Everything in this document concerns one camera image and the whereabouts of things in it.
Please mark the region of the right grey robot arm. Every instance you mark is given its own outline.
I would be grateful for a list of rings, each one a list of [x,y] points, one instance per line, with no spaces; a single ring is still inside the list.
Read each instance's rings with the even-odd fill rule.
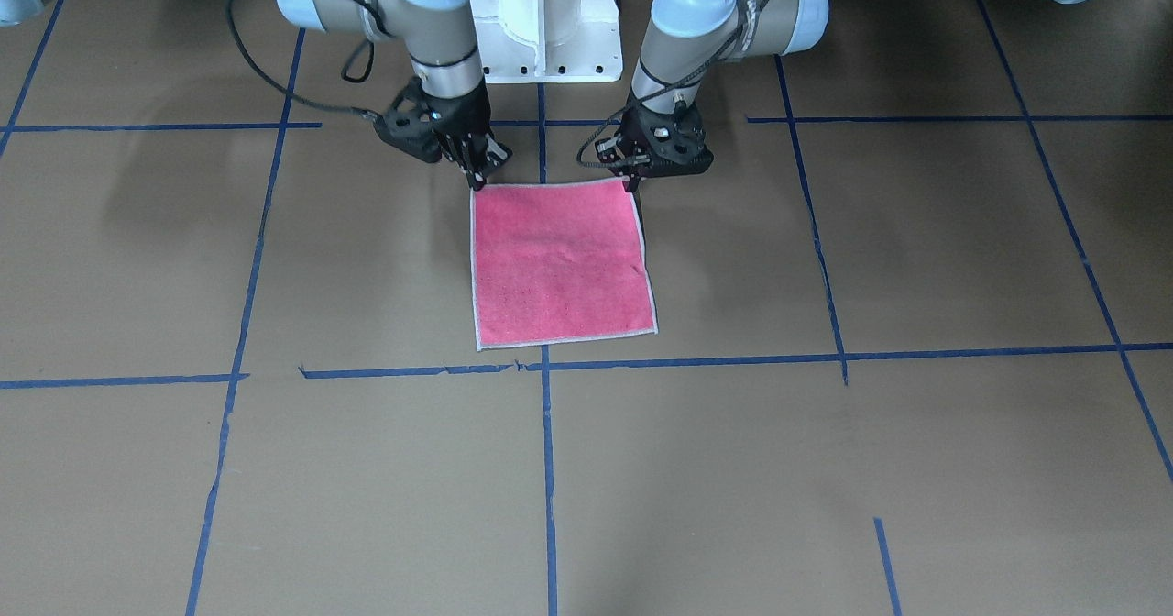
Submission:
[[[282,16],[297,28],[358,36],[351,57],[374,57],[378,45],[401,40],[413,74],[384,111],[311,101],[269,76],[240,36],[238,0],[172,0],[170,11],[208,9],[213,2],[223,4],[229,35],[248,68],[289,101],[364,119],[385,144],[415,160],[453,162],[474,192],[510,160],[510,148],[499,143],[491,130],[470,0],[274,0]]]

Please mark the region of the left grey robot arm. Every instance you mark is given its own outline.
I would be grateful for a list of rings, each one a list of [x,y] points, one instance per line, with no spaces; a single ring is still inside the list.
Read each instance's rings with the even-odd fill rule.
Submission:
[[[575,161],[625,191],[708,170],[713,157],[696,103],[716,65],[784,57],[818,46],[829,0],[652,0],[628,101],[590,133]]]

